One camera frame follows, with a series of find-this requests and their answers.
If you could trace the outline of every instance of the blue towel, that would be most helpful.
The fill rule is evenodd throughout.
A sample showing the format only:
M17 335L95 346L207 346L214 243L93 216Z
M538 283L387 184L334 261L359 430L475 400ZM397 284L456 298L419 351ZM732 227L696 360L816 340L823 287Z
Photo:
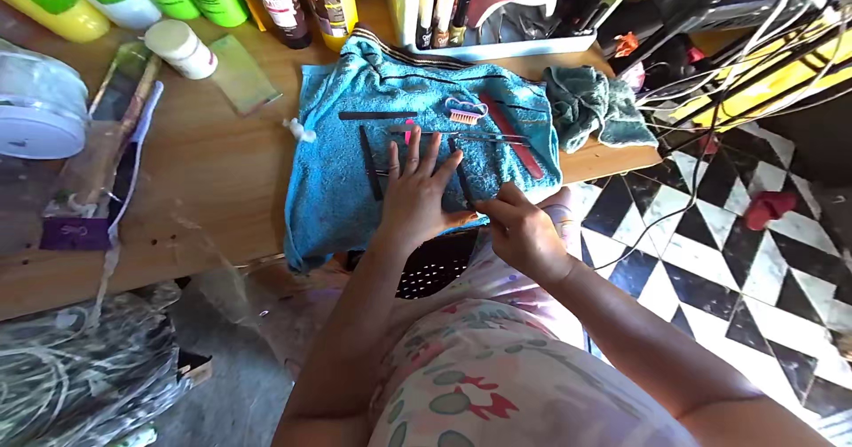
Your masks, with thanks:
M635 94L621 79L609 79L593 67L548 67L547 96L559 147L573 153L593 131L608 147L659 145L635 105Z
M378 227L382 203L376 202L364 167L359 126L367 128L377 169L386 169L388 144L400 147L403 136L387 131L403 119L340 120L341 111L412 111L424 131L477 130L499 133L490 116L477 126L450 121L447 97L478 103L487 93L501 105L519 134L530 137L531 150L544 171L532 179L508 144L459 139L463 166L474 200L492 199L503 182L514 181L533 199L543 199L561 185L556 131L544 83L531 82L502 67L441 56L412 55L389 47L375 34L354 29L331 66L304 66L299 121L316 132L315 142L299 142L293 158L284 218L284 253L293 269L307 271L333 253L367 245ZM438 161L449 155L446 137ZM386 189L382 179L383 191ZM447 212L464 209L464 196L453 176L444 193ZM483 219L468 224L482 224Z

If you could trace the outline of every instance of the hand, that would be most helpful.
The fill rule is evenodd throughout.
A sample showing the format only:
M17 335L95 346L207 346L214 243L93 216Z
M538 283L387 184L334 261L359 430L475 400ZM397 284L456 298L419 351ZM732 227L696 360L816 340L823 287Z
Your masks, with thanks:
M419 245L453 227L463 226L476 218L476 213L462 211L445 213L441 198L453 171L462 161L462 151L457 150L434 172L441 146L441 134L430 135L429 148L420 159L420 126L411 128L406 168L399 175L399 147L391 141L388 148L388 190L384 195L382 223L375 239L406 256Z
M492 201L476 203L491 218L494 253L539 286L556 284L579 262L565 250L550 217L506 182Z

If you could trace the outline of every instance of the checkered floor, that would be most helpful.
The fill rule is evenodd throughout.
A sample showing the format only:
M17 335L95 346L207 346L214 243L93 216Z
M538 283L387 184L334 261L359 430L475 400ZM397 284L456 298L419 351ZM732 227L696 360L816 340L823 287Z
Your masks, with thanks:
M687 133L673 133L671 139ZM811 194L793 143L756 124L663 164L583 184L583 261L611 263L645 227L683 208L698 165L698 201L656 224L627 258L598 272L738 368L837 445L852 445L852 272ZM789 191L794 212L764 231L741 215L754 193Z

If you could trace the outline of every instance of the white container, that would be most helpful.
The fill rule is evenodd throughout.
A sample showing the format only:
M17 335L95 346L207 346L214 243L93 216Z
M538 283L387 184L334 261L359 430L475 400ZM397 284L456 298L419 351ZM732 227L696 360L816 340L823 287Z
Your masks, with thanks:
M0 154L47 159L80 152L88 94L67 64L0 39Z
M419 2L420 0L388 0L399 45L412 53L448 55L468 61L499 59L501 57L515 57L519 55L575 53L589 49L597 38L597 32L592 32L591 34L571 38L536 39L516 43L479 44L475 46L458 46L456 48L420 50L415 45Z
M145 32L145 46L187 79L204 79L219 59L198 39L193 28L179 20L161 20Z
M145 29L163 17L151 0L123 0L113 4L102 4L98 0L87 1L122 28Z

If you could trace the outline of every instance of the concrete floor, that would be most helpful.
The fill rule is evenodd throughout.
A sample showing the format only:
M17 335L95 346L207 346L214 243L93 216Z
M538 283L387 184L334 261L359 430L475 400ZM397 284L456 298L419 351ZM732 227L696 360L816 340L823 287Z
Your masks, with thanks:
M192 284L169 308L178 345L213 356L213 377L157 418L157 447L267 447L292 381L255 331L236 326Z

